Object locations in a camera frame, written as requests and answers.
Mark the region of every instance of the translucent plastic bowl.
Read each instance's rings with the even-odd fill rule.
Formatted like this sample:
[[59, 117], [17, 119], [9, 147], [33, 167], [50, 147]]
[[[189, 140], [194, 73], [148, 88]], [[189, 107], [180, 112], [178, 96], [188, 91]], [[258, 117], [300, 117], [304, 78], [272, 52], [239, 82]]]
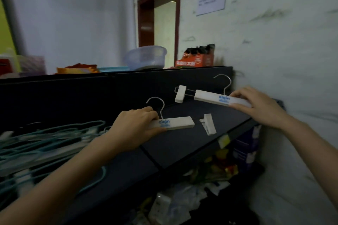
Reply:
[[130, 50], [124, 57], [130, 70], [163, 69], [167, 49], [162, 46], [142, 46]]

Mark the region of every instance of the doorway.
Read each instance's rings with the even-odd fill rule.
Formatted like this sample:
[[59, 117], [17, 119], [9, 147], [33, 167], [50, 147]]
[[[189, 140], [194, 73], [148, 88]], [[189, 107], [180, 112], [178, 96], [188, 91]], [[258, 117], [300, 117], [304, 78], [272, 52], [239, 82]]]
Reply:
[[180, 0], [138, 0], [139, 47], [167, 49], [165, 68], [175, 65], [179, 47]]

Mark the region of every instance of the door frame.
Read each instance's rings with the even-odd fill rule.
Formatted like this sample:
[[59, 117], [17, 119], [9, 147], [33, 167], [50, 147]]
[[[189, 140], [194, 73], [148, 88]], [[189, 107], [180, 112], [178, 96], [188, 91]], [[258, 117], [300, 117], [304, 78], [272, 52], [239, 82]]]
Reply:
[[[139, 33], [139, 46], [140, 46], [140, 42], [141, 42], [141, 25], [140, 25], [140, 21], [141, 21], [141, 5], [149, 2], [151, 0], [138, 0], [137, 1], [137, 27], [138, 27], [138, 33]], [[175, 14], [175, 46], [174, 46], [174, 64], [173, 66], [175, 66], [176, 64], [176, 60], [177, 60], [177, 54], [179, 51], [179, 30], [180, 30], [180, 6], [181, 6], [181, 0], [176, 0], [176, 14]]]

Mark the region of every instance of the person's left hand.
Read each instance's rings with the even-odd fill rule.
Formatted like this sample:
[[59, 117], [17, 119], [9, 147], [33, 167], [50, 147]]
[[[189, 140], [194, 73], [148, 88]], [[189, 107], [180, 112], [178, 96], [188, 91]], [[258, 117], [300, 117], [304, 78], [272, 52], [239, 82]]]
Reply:
[[107, 148], [124, 152], [136, 149], [142, 143], [167, 129], [156, 127], [148, 129], [150, 122], [159, 119], [152, 107], [139, 110], [122, 111], [107, 133], [100, 136]]

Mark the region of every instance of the hanger hook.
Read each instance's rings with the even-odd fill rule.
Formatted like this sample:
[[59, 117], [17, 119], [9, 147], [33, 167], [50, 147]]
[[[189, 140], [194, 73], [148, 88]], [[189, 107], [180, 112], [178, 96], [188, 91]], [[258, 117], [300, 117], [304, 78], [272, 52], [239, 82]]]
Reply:
[[231, 80], [231, 78], [229, 77], [229, 76], [227, 76], [227, 75], [224, 75], [224, 74], [218, 74], [217, 76], [215, 76], [214, 78], [217, 78], [218, 76], [226, 76], [227, 78], [229, 78], [229, 80], [230, 80], [230, 84], [229, 85], [227, 85], [226, 87], [224, 87], [224, 90], [223, 90], [223, 95], [225, 95], [226, 94], [226, 89], [232, 84], [232, 80]]
[[159, 112], [160, 115], [161, 115], [161, 118], [163, 119], [163, 116], [162, 116], [162, 110], [164, 109], [164, 106], [165, 106], [164, 100], [162, 100], [162, 99], [159, 98], [159, 97], [151, 97], [151, 98], [149, 98], [149, 99], [146, 101], [146, 103], [148, 103], [148, 101], [150, 101], [150, 100], [153, 99], [153, 98], [160, 99], [160, 100], [163, 102], [163, 107], [162, 107], [161, 111]]

